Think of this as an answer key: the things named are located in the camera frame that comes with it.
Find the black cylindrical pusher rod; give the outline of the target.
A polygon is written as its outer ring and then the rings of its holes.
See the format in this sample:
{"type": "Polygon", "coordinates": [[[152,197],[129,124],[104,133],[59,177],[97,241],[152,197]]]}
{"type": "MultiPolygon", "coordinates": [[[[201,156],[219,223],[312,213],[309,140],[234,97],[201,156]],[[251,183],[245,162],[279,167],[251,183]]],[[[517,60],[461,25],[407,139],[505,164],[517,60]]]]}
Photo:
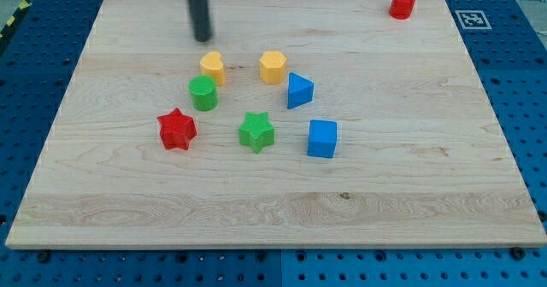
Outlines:
{"type": "Polygon", "coordinates": [[[212,36],[212,22],[209,12],[209,0],[187,0],[194,39],[207,42],[212,36]]]}

